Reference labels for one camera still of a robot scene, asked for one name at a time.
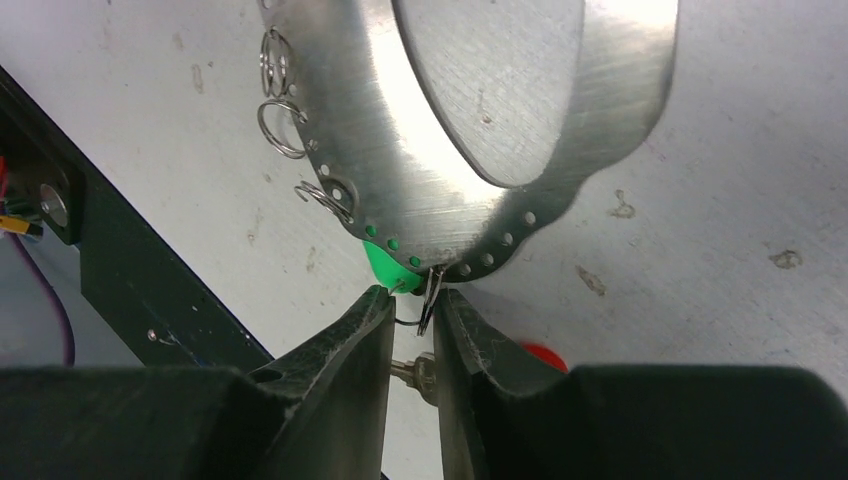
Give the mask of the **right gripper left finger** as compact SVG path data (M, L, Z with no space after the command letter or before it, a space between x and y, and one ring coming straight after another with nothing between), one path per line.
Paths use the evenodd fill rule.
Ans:
M1 373L5 479L377 479L396 300L244 374L220 367Z

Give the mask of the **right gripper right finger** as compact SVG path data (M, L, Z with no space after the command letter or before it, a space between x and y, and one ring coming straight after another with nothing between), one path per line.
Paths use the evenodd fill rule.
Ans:
M435 305L448 479L843 479L847 409L795 367L590 365L562 372L458 291Z

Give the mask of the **key with green tag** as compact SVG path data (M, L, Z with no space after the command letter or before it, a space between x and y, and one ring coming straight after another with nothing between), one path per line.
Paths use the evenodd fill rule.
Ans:
M416 334L423 336L430 325L435 303L442 288L444 269L433 267L425 277L406 269L391 255L371 242L364 241L363 246L372 272L378 282L389 290L389 294L422 295L424 303L419 319L405 321L395 319L395 324L415 327ZM436 384L435 354L423 352L411 361L392 360L390 374L401 380L407 387L417 391L424 402L436 407L438 392Z

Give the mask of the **large metal keyring plate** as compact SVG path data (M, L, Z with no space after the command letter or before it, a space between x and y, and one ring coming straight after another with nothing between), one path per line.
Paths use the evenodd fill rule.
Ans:
M636 150L669 97L675 1L262 1L260 77L354 237L490 275Z

